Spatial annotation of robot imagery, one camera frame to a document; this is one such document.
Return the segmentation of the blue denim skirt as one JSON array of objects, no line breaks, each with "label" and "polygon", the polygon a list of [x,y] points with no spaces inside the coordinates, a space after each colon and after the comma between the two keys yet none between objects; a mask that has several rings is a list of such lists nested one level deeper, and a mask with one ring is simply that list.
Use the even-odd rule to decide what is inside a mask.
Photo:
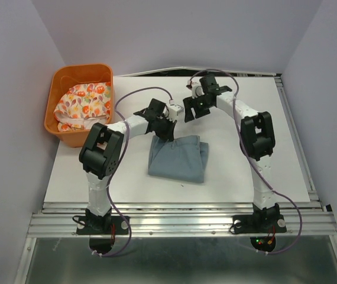
[{"label": "blue denim skirt", "polygon": [[154,136],[148,156],[148,174],[159,178],[203,183],[209,158],[209,144],[198,135],[163,141]]}]

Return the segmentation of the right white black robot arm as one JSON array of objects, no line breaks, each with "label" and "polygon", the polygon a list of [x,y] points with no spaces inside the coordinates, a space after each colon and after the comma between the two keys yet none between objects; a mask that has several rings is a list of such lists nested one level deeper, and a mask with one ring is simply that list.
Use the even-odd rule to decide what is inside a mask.
[{"label": "right white black robot arm", "polygon": [[279,208],[269,183],[270,159],[276,145],[273,121],[269,112],[258,112],[237,98],[238,91],[219,86],[214,75],[206,75],[194,82],[187,81],[192,95],[184,98],[184,121],[189,122],[210,114],[215,107],[228,114],[235,123],[239,145],[247,158],[254,190],[253,213],[237,215],[235,233],[247,230],[264,231],[276,222]]}]

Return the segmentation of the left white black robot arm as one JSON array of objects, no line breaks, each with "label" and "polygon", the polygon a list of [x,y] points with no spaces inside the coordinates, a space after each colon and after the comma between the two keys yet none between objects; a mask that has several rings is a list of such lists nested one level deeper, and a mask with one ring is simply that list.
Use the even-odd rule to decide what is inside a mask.
[{"label": "left white black robot arm", "polygon": [[148,133],[172,141],[174,128],[183,108],[152,99],[148,107],[130,117],[108,125],[99,122],[90,129],[80,151],[79,161],[86,172],[89,201],[83,218],[74,217],[80,232],[105,233],[111,226],[112,205],[107,189],[121,158],[122,147],[130,139]]}]

